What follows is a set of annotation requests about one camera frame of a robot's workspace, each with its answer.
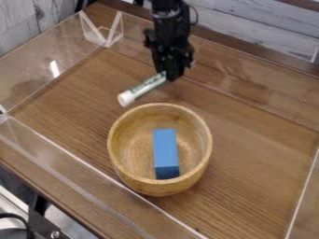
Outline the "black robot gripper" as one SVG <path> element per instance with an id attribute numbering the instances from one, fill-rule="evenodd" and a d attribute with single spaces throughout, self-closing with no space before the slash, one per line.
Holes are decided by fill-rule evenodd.
<path id="1" fill-rule="evenodd" d="M 190 9 L 161 11 L 152 14 L 153 27 L 142 30 L 144 46 L 150 49 L 156 71 L 165 71 L 169 82 L 184 75 L 192 66 L 194 48 L 189 43 Z"/>

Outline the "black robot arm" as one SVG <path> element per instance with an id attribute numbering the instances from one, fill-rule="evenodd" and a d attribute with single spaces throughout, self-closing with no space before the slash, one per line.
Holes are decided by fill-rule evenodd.
<path id="1" fill-rule="evenodd" d="M 142 30 L 144 46 L 150 49 L 152 61 L 168 81 L 184 75 L 193 64 L 194 48 L 189 43 L 193 7 L 184 0 L 149 0 L 153 27 Z"/>

